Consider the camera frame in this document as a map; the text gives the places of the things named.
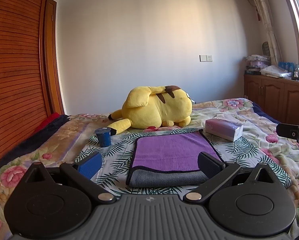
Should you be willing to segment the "purple and grey towel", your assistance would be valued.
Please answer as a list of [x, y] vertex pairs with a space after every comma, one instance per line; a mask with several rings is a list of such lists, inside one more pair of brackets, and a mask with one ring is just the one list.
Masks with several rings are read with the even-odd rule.
[[126, 185], [156, 188], [204, 183], [208, 177], [198, 167], [201, 152], [224, 162], [202, 130], [141, 137], [135, 143]]

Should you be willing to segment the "red and dark blanket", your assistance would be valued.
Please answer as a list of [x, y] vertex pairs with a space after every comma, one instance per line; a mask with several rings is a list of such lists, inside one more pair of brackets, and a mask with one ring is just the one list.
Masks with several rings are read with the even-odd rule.
[[43, 143], [54, 135], [65, 123], [69, 121], [68, 115], [53, 113], [42, 121], [29, 138], [15, 146], [0, 159], [0, 168], [10, 161], [37, 150]]

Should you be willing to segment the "purple tissue pack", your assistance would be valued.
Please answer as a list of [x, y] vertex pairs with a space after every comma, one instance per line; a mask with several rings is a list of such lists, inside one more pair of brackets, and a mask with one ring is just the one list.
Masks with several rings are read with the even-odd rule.
[[242, 136], [243, 125], [223, 119], [205, 121], [205, 131], [212, 135], [234, 142]]

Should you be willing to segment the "floral bed quilt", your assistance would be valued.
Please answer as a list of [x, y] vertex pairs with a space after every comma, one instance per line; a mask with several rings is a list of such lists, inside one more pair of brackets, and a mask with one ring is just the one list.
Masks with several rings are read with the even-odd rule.
[[191, 123], [185, 128], [163, 127], [145, 130], [129, 129], [114, 136], [111, 145], [100, 148], [94, 135], [95, 129], [107, 126], [106, 115], [77, 114], [66, 120], [64, 125], [50, 124], [52, 136], [40, 146], [27, 140], [20, 146], [19, 153], [9, 153], [0, 163], [0, 239], [8, 239], [11, 232], [4, 218], [4, 205], [26, 170], [34, 161], [49, 167], [61, 163], [80, 161], [93, 153], [102, 156], [101, 169], [92, 180], [116, 196], [127, 194], [178, 194], [183, 196], [190, 186], [168, 186], [158, 188], [131, 188], [126, 185], [132, 153], [136, 140], [153, 135], [196, 132], [205, 126], [207, 119], [229, 120], [243, 125], [243, 136], [229, 142], [214, 135], [206, 137], [224, 160], [252, 167], [260, 161], [266, 162], [275, 171], [287, 188], [296, 206], [296, 219], [290, 237], [299, 236], [299, 145], [296, 140], [279, 137], [277, 121], [265, 116], [255, 103], [244, 98], [209, 101], [196, 104], [191, 114]]

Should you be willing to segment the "bottles on cabinet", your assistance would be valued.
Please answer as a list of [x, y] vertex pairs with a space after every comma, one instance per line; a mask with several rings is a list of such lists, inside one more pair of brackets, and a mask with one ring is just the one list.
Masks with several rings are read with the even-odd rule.
[[299, 64], [279, 62], [278, 67], [283, 70], [281, 77], [299, 81]]

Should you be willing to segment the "blue cylindrical cup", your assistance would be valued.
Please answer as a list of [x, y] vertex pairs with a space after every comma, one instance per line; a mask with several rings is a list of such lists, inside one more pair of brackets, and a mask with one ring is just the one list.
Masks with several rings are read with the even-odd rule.
[[110, 132], [111, 129], [109, 127], [102, 127], [95, 130], [98, 143], [101, 147], [108, 147], [111, 145]]

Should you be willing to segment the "beige curtain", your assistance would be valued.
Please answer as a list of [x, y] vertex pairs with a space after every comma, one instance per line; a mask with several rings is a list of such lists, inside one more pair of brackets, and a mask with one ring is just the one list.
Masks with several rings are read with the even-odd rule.
[[261, 16], [266, 32], [267, 42], [269, 44], [269, 50], [271, 55], [271, 63], [273, 65], [277, 65], [280, 61], [282, 61], [282, 55], [274, 31], [273, 19], [269, 2], [268, 0], [254, 0], [254, 3], [256, 4], [256, 9], [259, 15]]

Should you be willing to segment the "palm leaf print cloth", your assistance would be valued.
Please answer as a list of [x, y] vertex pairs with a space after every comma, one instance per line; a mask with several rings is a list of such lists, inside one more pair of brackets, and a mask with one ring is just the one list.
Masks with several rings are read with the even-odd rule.
[[264, 162], [284, 187], [291, 185], [290, 177], [278, 161], [245, 137], [230, 142], [197, 128], [115, 135], [108, 147], [100, 147], [93, 134], [75, 162], [86, 161], [82, 168], [84, 175], [116, 196], [183, 196], [208, 179], [198, 168], [200, 152], [223, 162], [233, 161], [242, 168]]

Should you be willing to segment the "stack of folded linens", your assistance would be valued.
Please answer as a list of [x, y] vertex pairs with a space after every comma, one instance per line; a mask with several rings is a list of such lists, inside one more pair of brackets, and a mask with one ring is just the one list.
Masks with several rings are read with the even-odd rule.
[[246, 57], [245, 74], [261, 75], [261, 70], [271, 65], [271, 57], [265, 55], [250, 55]]

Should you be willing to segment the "white wall switch socket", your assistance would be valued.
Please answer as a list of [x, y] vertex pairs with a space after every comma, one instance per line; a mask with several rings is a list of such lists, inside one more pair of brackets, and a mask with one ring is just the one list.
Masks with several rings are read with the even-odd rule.
[[212, 55], [199, 55], [200, 62], [212, 62]]

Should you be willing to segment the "white plastic bag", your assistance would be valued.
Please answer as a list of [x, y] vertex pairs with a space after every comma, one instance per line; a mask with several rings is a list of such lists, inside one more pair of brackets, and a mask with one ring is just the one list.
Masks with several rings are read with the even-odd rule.
[[261, 72], [261, 75], [275, 77], [275, 78], [292, 77], [291, 72], [288, 72], [287, 70], [277, 67], [275, 65], [267, 66], [267, 67], [261, 69], [260, 72]]

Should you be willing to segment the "wooden low cabinet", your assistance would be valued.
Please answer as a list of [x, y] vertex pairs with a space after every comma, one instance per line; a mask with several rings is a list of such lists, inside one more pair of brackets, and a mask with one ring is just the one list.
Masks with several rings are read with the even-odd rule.
[[299, 81], [245, 74], [244, 96], [275, 120], [299, 125]]

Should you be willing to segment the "yellow Pikachu plush toy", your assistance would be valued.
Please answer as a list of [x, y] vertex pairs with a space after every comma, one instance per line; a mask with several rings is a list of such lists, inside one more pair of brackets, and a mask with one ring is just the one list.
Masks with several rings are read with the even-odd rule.
[[178, 86], [140, 86], [132, 89], [122, 108], [108, 116], [110, 134], [129, 128], [185, 127], [191, 122], [192, 100]]

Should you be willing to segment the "wooden slatted wardrobe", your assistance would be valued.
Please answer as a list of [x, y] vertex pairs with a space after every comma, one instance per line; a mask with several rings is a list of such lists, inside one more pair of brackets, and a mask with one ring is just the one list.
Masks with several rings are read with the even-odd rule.
[[0, 160], [55, 111], [45, 59], [47, 0], [0, 0]]

